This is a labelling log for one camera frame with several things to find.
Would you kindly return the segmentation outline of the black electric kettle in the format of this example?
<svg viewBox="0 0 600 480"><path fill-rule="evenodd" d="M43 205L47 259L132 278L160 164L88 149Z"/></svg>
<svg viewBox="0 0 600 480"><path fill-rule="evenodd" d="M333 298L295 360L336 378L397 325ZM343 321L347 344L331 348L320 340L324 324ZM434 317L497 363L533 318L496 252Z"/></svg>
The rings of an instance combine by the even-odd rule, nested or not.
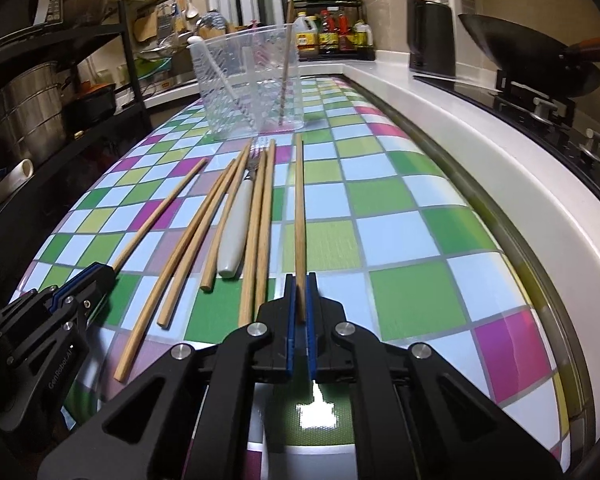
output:
<svg viewBox="0 0 600 480"><path fill-rule="evenodd" d="M452 9L429 0L406 0L406 41L410 69L416 73L454 78L455 40Z"/></svg>

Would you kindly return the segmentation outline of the metal bowl on shelf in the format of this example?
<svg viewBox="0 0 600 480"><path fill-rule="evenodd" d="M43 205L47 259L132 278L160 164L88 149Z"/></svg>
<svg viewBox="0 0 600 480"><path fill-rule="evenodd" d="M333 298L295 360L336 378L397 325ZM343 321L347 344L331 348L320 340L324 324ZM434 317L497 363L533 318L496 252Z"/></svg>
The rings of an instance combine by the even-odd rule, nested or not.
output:
<svg viewBox="0 0 600 480"><path fill-rule="evenodd" d="M72 27L99 25L104 19L108 0L62 0L64 23Z"/></svg>

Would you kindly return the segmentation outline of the clear plastic utensil container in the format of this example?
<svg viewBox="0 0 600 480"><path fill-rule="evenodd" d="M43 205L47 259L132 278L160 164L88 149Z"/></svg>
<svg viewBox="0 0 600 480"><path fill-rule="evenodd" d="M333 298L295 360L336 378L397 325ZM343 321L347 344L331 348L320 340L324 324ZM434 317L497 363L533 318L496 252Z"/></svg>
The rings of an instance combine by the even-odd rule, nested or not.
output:
<svg viewBox="0 0 600 480"><path fill-rule="evenodd" d="M284 122L278 125L285 25L188 40L212 136L220 140L272 136L304 126L299 55L291 36Z"/></svg>

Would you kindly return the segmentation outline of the yellow oil jug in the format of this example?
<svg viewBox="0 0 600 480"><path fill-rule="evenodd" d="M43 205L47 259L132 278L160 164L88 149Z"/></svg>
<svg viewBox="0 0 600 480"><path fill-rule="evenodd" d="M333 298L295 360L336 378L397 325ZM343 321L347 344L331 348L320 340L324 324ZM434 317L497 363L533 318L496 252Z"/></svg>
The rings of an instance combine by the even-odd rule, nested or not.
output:
<svg viewBox="0 0 600 480"><path fill-rule="evenodd" d="M296 47L300 60L316 58L320 54L320 42L318 41L318 29L315 21L306 12L300 11L294 21L294 33L296 34Z"/></svg>

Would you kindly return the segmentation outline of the black metal shelf rack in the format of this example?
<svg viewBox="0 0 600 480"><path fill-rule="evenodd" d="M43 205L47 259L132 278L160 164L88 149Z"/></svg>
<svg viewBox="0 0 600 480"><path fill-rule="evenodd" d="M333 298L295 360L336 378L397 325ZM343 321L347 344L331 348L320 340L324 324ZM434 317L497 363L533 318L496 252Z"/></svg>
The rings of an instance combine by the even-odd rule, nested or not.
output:
<svg viewBox="0 0 600 480"><path fill-rule="evenodd" d="M15 160L0 141L0 296L16 287L44 240L78 199L151 132L140 92L126 10L119 21L72 27L34 26L0 39L0 90L26 70L56 65L66 140L41 165ZM114 38L122 41L130 102L115 84L87 84L78 66Z"/></svg>

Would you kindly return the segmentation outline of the wooden chopstick rightmost pair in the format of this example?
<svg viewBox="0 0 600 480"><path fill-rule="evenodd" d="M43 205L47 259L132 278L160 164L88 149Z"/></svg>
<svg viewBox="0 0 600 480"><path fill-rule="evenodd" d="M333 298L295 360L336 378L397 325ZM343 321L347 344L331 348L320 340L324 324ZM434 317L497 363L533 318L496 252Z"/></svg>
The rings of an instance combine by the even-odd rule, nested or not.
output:
<svg viewBox="0 0 600 480"><path fill-rule="evenodd" d="M254 294L254 316L268 296L268 269L270 268L271 216L273 200L273 179L275 166L275 141L270 140L266 150L266 166L262 193L259 230L256 293Z"/></svg>

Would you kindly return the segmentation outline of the chopstick standing in container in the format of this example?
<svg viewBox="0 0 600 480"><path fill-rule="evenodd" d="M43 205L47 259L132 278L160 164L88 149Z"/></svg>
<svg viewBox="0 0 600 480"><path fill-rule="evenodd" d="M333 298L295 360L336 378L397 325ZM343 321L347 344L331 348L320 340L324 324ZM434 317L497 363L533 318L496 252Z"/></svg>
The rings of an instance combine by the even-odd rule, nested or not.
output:
<svg viewBox="0 0 600 480"><path fill-rule="evenodd" d="M292 18L294 17L294 0L288 0L287 12L285 21L285 47L284 47L284 62L282 70L282 79L280 82L280 98L279 98L279 109L278 109L278 125L281 127L284 122L285 106L286 106L286 93L287 93L287 82L289 73L289 57L291 47L291 36L292 36Z"/></svg>

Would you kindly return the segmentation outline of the black gas stove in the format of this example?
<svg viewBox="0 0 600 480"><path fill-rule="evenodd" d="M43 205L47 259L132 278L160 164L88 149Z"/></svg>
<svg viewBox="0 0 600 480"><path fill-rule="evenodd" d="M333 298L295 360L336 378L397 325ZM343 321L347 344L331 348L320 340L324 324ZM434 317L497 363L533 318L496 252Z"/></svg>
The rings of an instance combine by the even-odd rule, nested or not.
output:
<svg viewBox="0 0 600 480"><path fill-rule="evenodd" d="M555 101L521 84L489 89L471 81L417 74L414 79L498 118L565 166L600 202L600 132L574 124L574 103Z"/></svg>

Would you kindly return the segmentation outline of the black condiment rack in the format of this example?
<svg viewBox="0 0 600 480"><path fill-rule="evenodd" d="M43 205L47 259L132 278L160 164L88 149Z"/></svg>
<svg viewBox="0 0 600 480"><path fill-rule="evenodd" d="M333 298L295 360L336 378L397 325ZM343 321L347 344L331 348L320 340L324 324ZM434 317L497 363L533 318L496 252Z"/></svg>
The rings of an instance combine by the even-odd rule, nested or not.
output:
<svg viewBox="0 0 600 480"><path fill-rule="evenodd" d="M294 0L294 21L300 11L314 19L320 42L320 54L301 61L375 59L363 0Z"/></svg>

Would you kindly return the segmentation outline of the stainless steel stock pot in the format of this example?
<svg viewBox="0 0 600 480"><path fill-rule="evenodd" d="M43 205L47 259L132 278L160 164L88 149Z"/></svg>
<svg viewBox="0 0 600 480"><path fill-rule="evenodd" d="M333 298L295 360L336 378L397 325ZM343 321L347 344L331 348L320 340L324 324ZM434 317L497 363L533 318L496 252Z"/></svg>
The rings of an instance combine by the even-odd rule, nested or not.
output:
<svg viewBox="0 0 600 480"><path fill-rule="evenodd" d="M53 62L38 64L0 90L0 141L15 160L46 162L65 143Z"/></svg>

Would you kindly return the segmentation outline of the black wok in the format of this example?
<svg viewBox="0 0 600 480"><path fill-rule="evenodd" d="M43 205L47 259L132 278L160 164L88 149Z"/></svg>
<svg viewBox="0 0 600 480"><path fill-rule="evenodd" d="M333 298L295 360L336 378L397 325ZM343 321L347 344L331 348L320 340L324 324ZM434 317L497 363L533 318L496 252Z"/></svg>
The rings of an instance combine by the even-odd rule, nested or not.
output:
<svg viewBox="0 0 600 480"><path fill-rule="evenodd" d="M458 17L478 48L512 81L552 98L578 98L600 88L600 69L562 42L492 16Z"/></svg>

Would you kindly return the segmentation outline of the white handled metal fork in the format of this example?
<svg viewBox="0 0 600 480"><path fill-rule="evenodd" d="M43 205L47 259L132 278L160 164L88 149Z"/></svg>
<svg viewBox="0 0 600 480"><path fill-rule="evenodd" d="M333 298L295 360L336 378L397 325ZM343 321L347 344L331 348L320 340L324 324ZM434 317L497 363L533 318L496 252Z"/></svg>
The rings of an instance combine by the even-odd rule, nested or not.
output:
<svg viewBox="0 0 600 480"><path fill-rule="evenodd" d="M266 142L263 139L258 139L255 144L251 145L244 177L240 182L232 208L230 208L218 258L218 273L223 280L229 280L236 276L244 255L253 185L256 180L259 154L262 150L266 150Z"/></svg>

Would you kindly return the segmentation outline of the checkered colourful table mat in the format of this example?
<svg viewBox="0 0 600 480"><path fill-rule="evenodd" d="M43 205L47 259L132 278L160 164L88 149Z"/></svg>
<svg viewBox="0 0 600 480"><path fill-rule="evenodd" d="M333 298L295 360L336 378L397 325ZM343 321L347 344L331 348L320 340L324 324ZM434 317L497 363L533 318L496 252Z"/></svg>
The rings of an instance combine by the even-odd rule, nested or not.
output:
<svg viewBox="0 0 600 480"><path fill-rule="evenodd" d="M294 163L302 159L306 266L320 292L383 341L431 344L568 468L569 420L553 351L482 214L346 82L309 78L302 94L301 140L271 139L268 296L280 296L294 270ZM170 200L91 329L91 356L65 403L70 422L85 422L121 390L114 370L140 311L189 221L243 146L216 138L194 103L68 201L20 292L65 283L96 261L113 263Z"/></svg>

